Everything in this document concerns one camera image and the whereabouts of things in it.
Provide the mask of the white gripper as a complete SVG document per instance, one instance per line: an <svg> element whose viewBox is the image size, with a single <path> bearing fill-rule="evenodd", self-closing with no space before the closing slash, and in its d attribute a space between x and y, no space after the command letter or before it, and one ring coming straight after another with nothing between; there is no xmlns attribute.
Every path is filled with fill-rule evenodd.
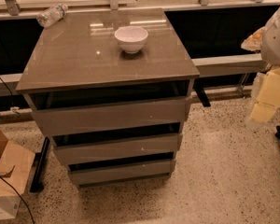
<svg viewBox="0 0 280 224"><path fill-rule="evenodd" d="M280 68L276 68L264 76L249 118L257 123L266 123L279 108Z"/></svg>

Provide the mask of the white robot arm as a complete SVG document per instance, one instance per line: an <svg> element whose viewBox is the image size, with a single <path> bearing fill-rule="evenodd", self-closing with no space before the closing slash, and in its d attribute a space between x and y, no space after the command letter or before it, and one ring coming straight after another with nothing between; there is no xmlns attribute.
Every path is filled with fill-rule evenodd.
<svg viewBox="0 0 280 224"><path fill-rule="evenodd" d="M266 123L280 107L280 7L264 26L260 51L262 60L277 65L277 68L263 77L249 118L258 123Z"/></svg>

